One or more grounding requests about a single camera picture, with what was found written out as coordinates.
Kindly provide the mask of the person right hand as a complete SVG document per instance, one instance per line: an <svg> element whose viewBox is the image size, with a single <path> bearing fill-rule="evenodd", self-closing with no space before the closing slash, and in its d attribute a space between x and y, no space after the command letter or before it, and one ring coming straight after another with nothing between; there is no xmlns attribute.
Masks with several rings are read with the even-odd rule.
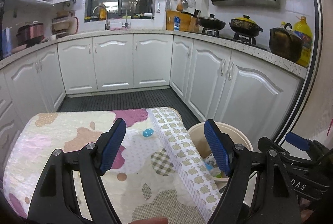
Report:
<svg viewBox="0 0 333 224"><path fill-rule="evenodd" d="M308 199L302 198L301 196L297 197L297 201L300 207L301 223L317 224L318 221L316 217L312 217L312 214L315 212L317 202L310 201Z"/></svg>

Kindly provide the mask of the person left hand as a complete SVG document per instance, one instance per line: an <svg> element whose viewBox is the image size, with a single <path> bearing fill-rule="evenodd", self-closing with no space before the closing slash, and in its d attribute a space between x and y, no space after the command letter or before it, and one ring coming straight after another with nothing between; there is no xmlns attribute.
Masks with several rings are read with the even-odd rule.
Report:
<svg viewBox="0 0 333 224"><path fill-rule="evenodd" d="M132 221L129 224L168 224L168 219L164 218L164 217L140 219L140 220Z"/></svg>

